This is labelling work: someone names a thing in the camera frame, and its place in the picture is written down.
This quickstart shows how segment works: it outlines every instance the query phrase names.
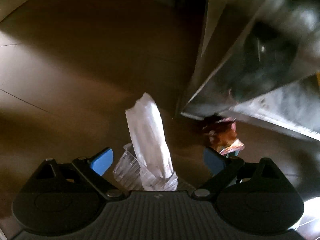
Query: brown floor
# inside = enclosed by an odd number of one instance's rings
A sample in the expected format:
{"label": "brown floor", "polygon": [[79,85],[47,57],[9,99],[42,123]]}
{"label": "brown floor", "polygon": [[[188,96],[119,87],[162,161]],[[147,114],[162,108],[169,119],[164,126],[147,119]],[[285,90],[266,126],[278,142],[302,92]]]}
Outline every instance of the brown floor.
{"label": "brown floor", "polygon": [[[70,162],[130,142],[125,109],[156,101],[177,173],[209,172],[193,121],[174,118],[195,66],[202,15],[152,0],[30,0],[0,23],[0,227],[10,202],[46,157]],[[305,199],[320,195],[317,143],[239,123],[248,162],[271,157]],[[107,172],[106,178],[112,180]]]}

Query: trash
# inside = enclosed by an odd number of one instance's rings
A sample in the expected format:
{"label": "trash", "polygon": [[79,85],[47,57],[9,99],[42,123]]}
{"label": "trash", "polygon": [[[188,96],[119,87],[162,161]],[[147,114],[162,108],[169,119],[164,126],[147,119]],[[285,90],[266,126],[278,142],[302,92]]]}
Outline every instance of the trash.
{"label": "trash", "polygon": [[[177,189],[187,190],[189,193],[191,193],[195,190],[193,186],[185,182],[183,179],[178,178],[175,172],[168,180],[156,178],[145,166],[143,166],[143,164],[138,162],[131,143],[125,145],[124,150],[124,154],[113,170],[113,175],[115,180],[126,190],[144,190],[144,187],[142,186],[142,180],[149,182],[146,189],[148,191],[174,191]],[[144,178],[141,178],[141,166],[145,171],[143,173]]]}
{"label": "trash", "polygon": [[113,170],[114,178],[127,190],[195,190],[173,170],[160,112],[147,93],[126,110],[132,144]]}
{"label": "trash", "polygon": [[209,138],[211,148],[226,156],[231,152],[244,149],[244,144],[237,138],[236,119],[212,115],[200,122],[201,130]]}

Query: white plastic bag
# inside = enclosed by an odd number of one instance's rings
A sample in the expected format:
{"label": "white plastic bag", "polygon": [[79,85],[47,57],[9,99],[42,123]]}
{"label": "white plastic bag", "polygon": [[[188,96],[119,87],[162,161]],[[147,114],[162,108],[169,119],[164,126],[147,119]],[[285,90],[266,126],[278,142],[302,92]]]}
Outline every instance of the white plastic bag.
{"label": "white plastic bag", "polygon": [[[178,177],[173,171],[170,152],[165,141],[162,119],[156,103],[147,93],[137,100],[133,108],[125,111],[133,148],[140,163],[140,177],[145,190],[176,190]],[[145,174],[150,172],[158,181]]]}

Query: crumpled wrapper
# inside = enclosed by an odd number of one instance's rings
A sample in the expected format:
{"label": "crumpled wrapper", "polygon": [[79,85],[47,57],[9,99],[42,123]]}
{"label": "crumpled wrapper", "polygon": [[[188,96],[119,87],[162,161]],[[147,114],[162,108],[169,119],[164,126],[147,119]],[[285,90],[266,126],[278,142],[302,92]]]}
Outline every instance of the crumpled wrapper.
{"label": "crumpled wrapper", "polygon": [[244,149],[244,144],[237,138],[236,119],[213,115],[204,118],[200,127],[201,132],[207,137],[206,146],[221,155]]}

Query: metal screw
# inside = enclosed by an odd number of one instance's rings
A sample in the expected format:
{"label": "metal screw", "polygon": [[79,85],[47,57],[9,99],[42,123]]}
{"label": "metal screw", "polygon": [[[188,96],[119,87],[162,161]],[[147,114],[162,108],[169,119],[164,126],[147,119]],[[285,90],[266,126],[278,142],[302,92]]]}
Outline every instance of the metal screw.
{"label": "metal screw", "polygon": [[122,192],[119,189],[110,189],[107,191],[106,195],[108,197],[120,197]]}
{"label": "metal screw", "polygon": [[207,197],[210,195],[210,191],[205,188],[199,188],[194,191],[194,194],[197,197]]}

